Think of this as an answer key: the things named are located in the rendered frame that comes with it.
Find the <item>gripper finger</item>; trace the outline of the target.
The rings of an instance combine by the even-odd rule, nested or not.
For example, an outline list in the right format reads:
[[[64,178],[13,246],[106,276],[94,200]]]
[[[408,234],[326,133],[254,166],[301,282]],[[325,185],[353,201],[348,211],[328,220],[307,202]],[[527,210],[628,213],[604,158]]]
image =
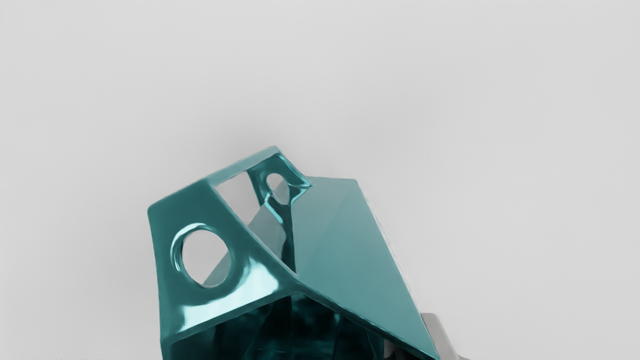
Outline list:
[[[421,312],[420,316],[429,332],[439,360],[470,360],[455,351],[441,320],[435,313]],[[422,360],[404,348],[385,340],[385,360]]]

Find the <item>teal faceted mug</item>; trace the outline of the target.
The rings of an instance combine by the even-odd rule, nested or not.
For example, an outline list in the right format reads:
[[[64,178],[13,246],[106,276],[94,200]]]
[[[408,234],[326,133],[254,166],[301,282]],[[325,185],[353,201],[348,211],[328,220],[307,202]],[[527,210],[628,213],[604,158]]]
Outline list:
[[[352,178],[276,146],[147,210],[162,360],[441,360]]]

